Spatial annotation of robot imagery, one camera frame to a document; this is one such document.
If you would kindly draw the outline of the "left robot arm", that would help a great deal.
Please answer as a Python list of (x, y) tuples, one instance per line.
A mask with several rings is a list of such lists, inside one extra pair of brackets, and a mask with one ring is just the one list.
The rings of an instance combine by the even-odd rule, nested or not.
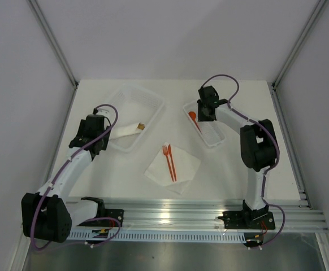
[(105, 222), (103, 200), (84, 197), (71, 208), (66, 207), (66, 201), (86, 167), (101, 151), (106, 150), (110, 128), (110, 120), (99, 114), (88, 115), (80, 121), (62, 167), (38, 192), (26, 193), (21, 200), (23, 233), (26, 237), (62, 243), (73, 226), (86, 220), (95, 226)]

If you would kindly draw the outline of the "orange plastic knife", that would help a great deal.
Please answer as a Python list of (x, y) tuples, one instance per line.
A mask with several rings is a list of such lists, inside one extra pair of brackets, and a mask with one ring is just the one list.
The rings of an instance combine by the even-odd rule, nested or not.
[(173, 156), (172, 156), (172, 149), (171, 149), (171, 145), (170, 144), (168, 144), (167, 150), (168, 150), (168, 154), (170, 156), (170, 161), (171, 161), (171, 168), (172, 168), (172, 174), (173, 174), (173, 179), (174, 179), (173, 181), (174, 182), (177, 182), (175, 164), (174, 164), (174, 159), (173, 159)]

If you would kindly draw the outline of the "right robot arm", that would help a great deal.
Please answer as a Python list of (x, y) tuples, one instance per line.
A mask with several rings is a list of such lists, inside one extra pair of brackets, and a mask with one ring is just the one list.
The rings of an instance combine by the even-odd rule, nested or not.
[(245, 226), (254, 228), (269, 211), (264, 199), (266, 178), (280, 154), (273, 124), (269, 119), (257, 121), (241, 113), (230, 101), (220, 99), (212, 86), (201, 87), (198, 93), (198, 121), (219, 121), (240, 136), (240, 155), (248, 169), (241, 219)]

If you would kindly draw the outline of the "orange plastic spoon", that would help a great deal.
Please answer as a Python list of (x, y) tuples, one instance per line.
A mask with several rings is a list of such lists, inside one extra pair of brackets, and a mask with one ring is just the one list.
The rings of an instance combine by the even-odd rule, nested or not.
[(197, 115), (196, 115), (196, 113), (195, 113), (194, 111), (189, 111), (189, 112), (188, 112), (188, 115), (189, 115), (189, 117), (191, 118), (191, 120), (193, 121), (193, 123), (194, 123), (194, 125), (196, 126), (196, 128), (198, 129), (198, 131), (199, 131), (200, 133), (202, 133), (202, 132), (201, 132), (201, 129), (200, 129), (199, 125), (198, 125), (198, 122), (197, 122)]

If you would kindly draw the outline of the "white paper napkin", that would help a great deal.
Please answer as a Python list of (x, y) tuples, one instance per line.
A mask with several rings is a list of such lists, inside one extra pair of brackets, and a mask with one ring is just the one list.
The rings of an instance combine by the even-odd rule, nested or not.
[(144, 172), (144, 176), (160, 187), (182, 195), (200, 165), (199, 158), (165, 142)]

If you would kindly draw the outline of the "orange plastic fork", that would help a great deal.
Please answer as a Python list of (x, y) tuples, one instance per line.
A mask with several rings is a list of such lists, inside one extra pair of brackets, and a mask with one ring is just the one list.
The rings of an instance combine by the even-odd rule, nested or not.
[(162, 152), (163, 152), (164, 156), (166, 157), (168, 170), (169, 170), (169, 173), (170, 173), (172, 182), (173, 182), (174, 179), (173, 179), (172, 168), (171, 168), (171, 163), (170, 163), (170, 156), (168, 154), (168, 150), (167, 150), (167, 146), (166, 145), (163, 145), (162, 146)]

